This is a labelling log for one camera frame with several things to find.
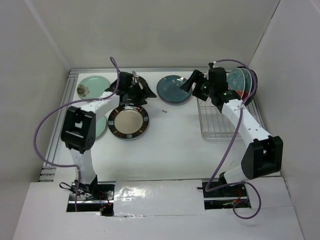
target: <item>plate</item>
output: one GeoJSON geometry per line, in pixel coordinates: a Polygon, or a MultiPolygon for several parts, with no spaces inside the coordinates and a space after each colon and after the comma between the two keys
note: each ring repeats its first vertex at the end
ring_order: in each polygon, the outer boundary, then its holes
{"type": "Polygon", "coordinates": [[[142,106],[120,105],[108,118],[110,131],[121,139],[133,139],[148,127],[149,115],[142,106]]]}
{"type": "Polygon", "coordinates": [[[81,99],[97,99],[110,87],[110,82],[103,76],[88,76],[76,87],[76,93],[81,99]]]}
{"type": "Polygon", "coordinates": [[[107,119],[105,116],[102,116],[96,123],[95,123],[95,138],[99,137],[104,130],[106,129],[107,119]]]}
{"type": "Polygon", "coordinates": [[[246,68],[240,68],[244,75],[245,87],[242,99],[248,97],[250,91],[252,90],[252,77],[250,72],[246,68]]]}
{"type": "Polygon", "coordinates": [[[190,98],[192,90],[185,92],[180,86],[187,81],[186,78],[178,75],[169,75],[162,78],[156,85],[159,97],[165,102],[179,104],[190,98]]]}
{"type": "Polygon", "coordinates": [[[240,68],[232,69],[226,76],[226,81],[228,82],[228,89],[235,90],[236,93],[243,98],[245,93],[245,75],[240,68]]]}

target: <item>floral plate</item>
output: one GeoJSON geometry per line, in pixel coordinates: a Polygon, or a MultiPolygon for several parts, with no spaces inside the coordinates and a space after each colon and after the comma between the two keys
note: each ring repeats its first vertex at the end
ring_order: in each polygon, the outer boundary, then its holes
{"type": "Polygon", "coordinates": [[[88,76],[76,87],[76,93],[81,99],[99,98],[110,87],[110,82],[103,76],[88,76]]]}

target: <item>cable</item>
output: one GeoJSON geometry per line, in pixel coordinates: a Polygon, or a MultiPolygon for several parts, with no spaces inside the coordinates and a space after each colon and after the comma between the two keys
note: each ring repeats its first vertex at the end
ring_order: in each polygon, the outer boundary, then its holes
{"type": "Polygon", "coordinates": [[[56,113],[57,111],[59,111],[60,109],[63,109],[65,108],[66,106],[69,106],[71,104],[76,104],[76,103],[81,103],[81,102],[87,102],[87,101],[99,101],[99,100],[106,100],[106,99],[109,99],[111,98],[113,95],[116,94],[117,90],[118,90],[118,87],[119,87],[119,82],[120,82],[120,70],[118,68],[118,65],[117,65],[117,62],[116,60],[111,56],[110,57],[110,61],[112,62],[113,66],[115,67],[116,69],[116,73],[117,73],[117,80],[116,80],[116,86],[115,86],[115,89],[113,91],[113,93],[107,97],[104,97],[104,98],[89,98],[89,99],[82,99],[82,100],[76,100],[76,101],[71,101],[71,102],[68,102],[68,103],[65,103],[61,106],[59,106],[57,109],[49,112],[41,121],[40,123],[38,124],[38,126],[36,127],[35,131],[34,131],[34,135],[33,135],[33,148],[34,148],[34,151],[35,153],[37,154],[37,156],[43,161],[45,162],[46,164],[49,164],[51,166],[55,166],[55,167],[61,167],[61,168],[76,168],[77,171],[78,171],[78,181],[76,183],[76,188],[75,188],[75,201],[74,201],[74,208],[75,208],[75,211],[77,212],[78,209],[77,209],[77,193],[79,191],[79,186],[80,186],[80,179],[81,179],[81,171],[80,171],[80,167],[76,164],[71,164],[71,165],[61,165],[61,164],[56,164],[56,163],[53,163],[53,162],[50,162],[48,160],[46,160],[46,158],[40,153],[39,149],[38,149],[38,146],[37,146],[37,136],[38,136],[38,133],[39,133],[39,130],[42,126],[42,124],[44,124],[44,122],[51,116],[53,115],[54,113],[56,113]]]}
{"type": "Polygon", "coordinates": [[[246,101],[255,93],[255,91],[257,90],[257,85],[258,85],[256,76],[254,75],[253,71],[246,64],[244,64],[243,62],[235,60],[235,59],[221,59],[221,60],[215,61],[213,63],[215,64],[215,63],[221,63],[221,62],[235,62],[235,63],[241,64],[242,66],[244,66],[244,68],[247,69],[251,74],[251,78],[252,78],[252,84],[251,85],[253,85],[253,89],[252,89],[252,91],[250,91],[250,94],[241,103],[239,121],[238,121],[238,123],[236,125],[234,134],[233,134],[233,136],[231,138],[231,141],[230,141],[227,149],[225,150],[225,153],[224,153],[220,163],[218,164],[217,168],[215,169],[214,173],[212,174],[212,176],[211,176],[210,180],[208,181],[207,185],[205,186],[204,190],[206,192],[212,192],[212,191],[216,191],[218,189],[221,189],[221,188],[224,188],[224,187],[228,187],[228,186],[233,186],[233,185],[239,185],[239,184],[248,184],[248,185],[250,185],[253,188],[253,190],[256,192],[256,194],[258,196],[258,200],[259,200],[259,206],[258,206],[256,212],[253,215],[248,216],[248,217],[240,216],[239,214],[236,213],[235,207],[239,203],[242,203],[242,202],[244,202],[246,200],[240,200],[240,201],[236,202],[233,205],[233,212],[238,218],[241,218],[241,219],[252,219],[259,213],[259,211],[261,209],[261,197],[260,197],[260,194],[257,191],[257,189],[251,183],[245,182],[245,181],[241,181],[241,182],[227,183],[227,184],[223,184],[223,185],[216,186],[216,187],[213,187],[213,188],[209,188],[211,183],[215,179],[217,173],[219,172],[221,166],[224,164],[224,162],[225,162],[225,160],[226,160],[226,158],[227,158],[227,156],[228,156],[228,154],[230,152],[230,149],[231,149],[232,145],[234,144],[234,142],[236,140],[236,136],[238,134],[238,131],[239,131],[239,128],[240,128],[240,125],[241,125],[241,121],[242,121],[242,117],[243,117],[243,114],[244,114],[243,106],[246,103],[246,101]]]}

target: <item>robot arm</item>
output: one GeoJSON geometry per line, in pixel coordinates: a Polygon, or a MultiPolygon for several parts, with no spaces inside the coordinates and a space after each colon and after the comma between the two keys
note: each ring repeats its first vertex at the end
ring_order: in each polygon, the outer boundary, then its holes
{"type": "Polygon", "coordinates": [[[194,70],[190,78],[180,88],[189,92],[194,83],[192,95],[203,101],[210,98],[212,104],[235,127],[240,119],[241,108],[243,108],[239,133],[247,150],[241,164],[222,173],[219,176],[219,182],[221,184],[246,182],[280,171],[283,141],[279,136],[273,137],[264,130],[243,105],[243,101],[236,91],[228,90],[225,69],[211,66],[206,75],[194,70]]]}
{"type": "Polygon", "coordinates": [[[117,81],[99,97],[101,100],[92,101],[82,107],[68,108],[61,131],[61,140],[69,149],[73,163],[81,171],[79,188],[87,193],[95,194],[98,183],[93,168],[91,148],[96,140],[96,122],[107,112],[120,104],[146,104],[146,98],[156,98],[147,82],[128,72],[120,72],[118,89],[111,98],[104,99],[115,91],[117,81]]]}
{"type": "MultiPolygon", "coordinates": [[[[100,98],[110,96],[111,92],[104,92],[100,98]]],[[[93,168],[91,147],[96,140],[96,122],[107,112],[119,105],[120,96],[113,95],[106,100],[87,103],[78,108],[71,106],[67,110],[62,127],[61,139],[65,142],[72,156],[73,163],[80,167],[80,189],[93,193],[98,178],[93,168]]]]}

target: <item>plate with black rim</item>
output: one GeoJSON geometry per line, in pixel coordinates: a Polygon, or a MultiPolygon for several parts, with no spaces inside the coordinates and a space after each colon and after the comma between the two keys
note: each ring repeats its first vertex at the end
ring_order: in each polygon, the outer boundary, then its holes
{"type": "Polygon", "coordinates": [[[108,127],[113,135],[121,139],[133,139],[145,132],[149,115],[142,106],[122,104],[109,115],[108,127]]]}

